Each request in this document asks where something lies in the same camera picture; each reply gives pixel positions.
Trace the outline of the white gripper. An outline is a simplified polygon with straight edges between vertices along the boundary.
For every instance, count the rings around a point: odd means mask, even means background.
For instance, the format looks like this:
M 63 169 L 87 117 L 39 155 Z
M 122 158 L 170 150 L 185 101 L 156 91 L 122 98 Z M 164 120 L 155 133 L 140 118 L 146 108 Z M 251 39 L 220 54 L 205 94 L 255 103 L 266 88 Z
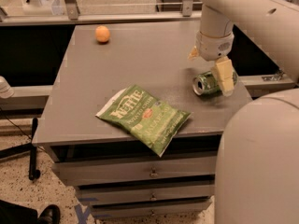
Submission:
M 232 61 L 226 56 L 232 49 L 234 38 L 233 33 L 225 37 L 214 38 L 198 32 L 195 47 L 188 55 L 189 60 L 193 60 L 199 55 L 206 61 L 217 60 L 211 68 L 211 73 L 224 96 L 232 95 L 235 89 Z

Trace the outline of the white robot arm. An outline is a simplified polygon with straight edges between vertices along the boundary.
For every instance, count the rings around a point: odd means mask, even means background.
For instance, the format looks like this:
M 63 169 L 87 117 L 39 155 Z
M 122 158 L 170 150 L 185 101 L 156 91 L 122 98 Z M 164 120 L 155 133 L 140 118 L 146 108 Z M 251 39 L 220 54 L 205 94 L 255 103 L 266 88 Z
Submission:
M 200 0 L 197 49 L 207 61 L 238 27 L 286 75 L 246 77 L 253 101 L 221 137 L 215 224 L 299 224 L 298 0 Z

